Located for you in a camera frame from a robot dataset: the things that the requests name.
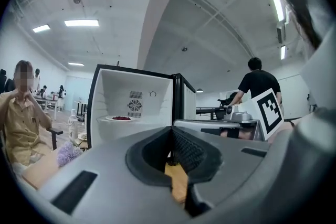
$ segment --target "tan shirt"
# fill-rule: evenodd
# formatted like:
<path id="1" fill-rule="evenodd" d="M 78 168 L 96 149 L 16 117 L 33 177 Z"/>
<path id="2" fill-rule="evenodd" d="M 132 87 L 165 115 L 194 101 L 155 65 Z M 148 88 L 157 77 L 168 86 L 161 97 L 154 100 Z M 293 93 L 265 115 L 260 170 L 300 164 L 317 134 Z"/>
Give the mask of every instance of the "tan shirt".
<path id="1" fill-rule="evenodd" d="M 0 94 L 0 104 L 9 94 L 7 92 Z M 6 150 L 11 163 L 19 162 L 28 166 L 31 155 L 35 153 L 46 155 L 51 151 L 39 137 L 39 124 L 31 101 L 26 100 L 21 107 L 15 98 L 10 100 L 4 128 Z"/>

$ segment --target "ceiling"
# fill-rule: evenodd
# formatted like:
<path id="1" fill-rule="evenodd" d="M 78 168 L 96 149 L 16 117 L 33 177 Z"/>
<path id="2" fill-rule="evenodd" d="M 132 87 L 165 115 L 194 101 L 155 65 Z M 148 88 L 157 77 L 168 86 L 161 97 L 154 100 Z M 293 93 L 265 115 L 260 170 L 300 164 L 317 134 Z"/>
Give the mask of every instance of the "ceiling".
<path id="1" fill-rule="evenodd" d="M 146 15 L 151 22 L 150 5 L 155 7 L 150 0 L 81 0 L 79 4 L 73 0 L 12 0 L 9 11 L 27 38 L 61 67 L 93 72 L 98 63 L 116 65 L 120 61 L 121 66 L 137 67 Z M 85 18 L 97 19 L 100 26 L 64 24 Z M 147 24 L 155 35 L 144 68 L 181 73 L 195 88 L 216 91 L 222 87 L 219 82 L 228 78 L 228 70 L 231 76 L 238 70 L 245 72 L 252 56 L 281 64 L 277 22 L 273 0 L 170 0 L 158 28 Z M 32 31 L 45 24 L 51 30 Z M 288 57 L 300 53 L 299 36 L 292 32 L 286 38 Z M 85 66 L 73 67 L 68 62 Z"/>

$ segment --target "plate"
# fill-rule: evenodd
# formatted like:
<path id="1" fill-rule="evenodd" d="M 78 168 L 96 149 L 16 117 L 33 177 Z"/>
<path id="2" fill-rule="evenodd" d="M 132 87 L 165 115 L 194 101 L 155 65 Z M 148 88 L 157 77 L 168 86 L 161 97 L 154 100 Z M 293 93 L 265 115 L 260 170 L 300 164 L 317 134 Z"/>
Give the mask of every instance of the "plate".
<path id="1" fill-rule="evenodd" d="M 119 122 L 130 122 L 130 121 L 135 121 L 135 120 L 137 120 L 136 118 L 133 118 L 133 117 L 128 117 L 128 118 L 130 118 L 129 121 L 114 120 L 113 118 L 115 118 L 115 117 L 125 117 L 125 116 L 106 116 L 106 119 L 109 120 L 109 121 L 119 121 Z"/>
<path id="2" fill-rule="evenodd" d="M 87 141 L 88 140 L 87 134 L 86 133 L 78 134 L 78 139 L 81 139 L 83 141 Z"/>

